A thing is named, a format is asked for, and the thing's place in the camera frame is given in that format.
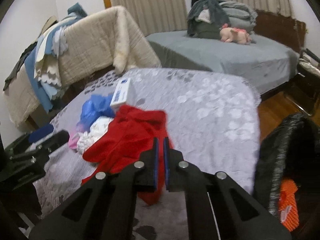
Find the silver screw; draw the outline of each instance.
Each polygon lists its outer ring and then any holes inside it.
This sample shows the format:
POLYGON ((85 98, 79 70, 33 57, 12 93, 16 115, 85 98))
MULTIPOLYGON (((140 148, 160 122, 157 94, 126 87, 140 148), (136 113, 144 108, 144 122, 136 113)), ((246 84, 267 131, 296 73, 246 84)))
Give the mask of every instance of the silver screw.
POLYGON ((225 179, 226 177, 227 177, 227 174, 225 172, 223 172, 223 171, 219 171, 217 173, 217 178, 218 179, 225 179))
POLYGON ((189 166, 189 163, 187 163, 186 161, 181 161, 179 162, 179 167, 185 169, 186 167, 189 166))
POLYGON ((137 161, 134 163, 134 166, 137 168, 137 169, 141 169, 144 167, 144 162, 142 161, 137 161))
POLYGON ((96 179, 104 179, 106 174, 103 171, 100 171, 96 174, 96 179))

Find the plush toy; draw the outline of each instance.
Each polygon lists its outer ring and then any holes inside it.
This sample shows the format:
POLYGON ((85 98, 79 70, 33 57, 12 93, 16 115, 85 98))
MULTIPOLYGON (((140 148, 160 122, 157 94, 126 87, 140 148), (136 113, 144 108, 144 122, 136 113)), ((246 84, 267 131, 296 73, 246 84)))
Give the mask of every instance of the plush toy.
POLYGON ((242 45, 249 45, 252 42, 246 30, 230 28, 228 24, 223 25, 220 36, 223 42, 235 42, 242 45))

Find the gray bed sheet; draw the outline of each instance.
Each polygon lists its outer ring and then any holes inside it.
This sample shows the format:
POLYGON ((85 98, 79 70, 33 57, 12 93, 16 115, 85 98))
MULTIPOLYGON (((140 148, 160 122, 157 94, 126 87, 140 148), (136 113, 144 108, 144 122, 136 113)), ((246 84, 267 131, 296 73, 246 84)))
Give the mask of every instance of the gray bed sheet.
MULTIPOLYGON (((253 190, 259 156, 260 97, 241 77, 183 69, 132 69, 136 107, 162 109, 167 131, 186 161, 211 174, 225 171, 247 192, 253 190)), ((55 132, 75 129, 83 103, 92 94, 114 92, 113 71, 96 80, 73 99, 52 121, 55 132)), ((93 163, 67 145, 50 154, 46 175, 34 182, 43 217, 74 193, 95 170, 93 163)), ((163 190, 159 203, 147 206, 137 199, 132 239, 187 240, 188 223, 183 192, 163 190)))
POLYGON ((190 38, 187 31, 154 33, 147 39, 163 67, 241 76, 263 94, 295 75, 298 54, 266 37, 251 36, 256 44, 190 38))

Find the orange mesh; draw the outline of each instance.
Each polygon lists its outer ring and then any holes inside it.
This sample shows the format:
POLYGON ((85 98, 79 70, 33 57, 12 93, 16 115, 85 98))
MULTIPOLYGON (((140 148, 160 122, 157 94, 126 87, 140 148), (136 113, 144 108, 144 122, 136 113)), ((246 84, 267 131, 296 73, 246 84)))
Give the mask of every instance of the orange mesh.
POLYGON ((291 232, 299 225, 297 203, 294 194, 298 190, 292 179, 284 179, 280 187, 279 212, 281 223, 291 232))

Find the red cloth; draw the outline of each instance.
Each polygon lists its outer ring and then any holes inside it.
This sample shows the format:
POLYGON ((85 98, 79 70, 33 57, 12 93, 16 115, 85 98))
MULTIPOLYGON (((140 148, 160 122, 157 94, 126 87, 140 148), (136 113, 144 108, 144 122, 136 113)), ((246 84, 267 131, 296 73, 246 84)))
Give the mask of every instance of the red cloth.
POLYGON ((99 171, 118 173, 135 161, 141 152, 150 150, 153 139, 159 139, 158 188, 154 193, 139 193, 147 204, 157 203, 164 185, 164 160, 162 142, 168 136, 165 129, 166 114, 163 111, 143 111, 123 105, 109 124, 108 132, 83 154, 88 162, 99 163, 95 172, 82 183, 87 182, 99 171))

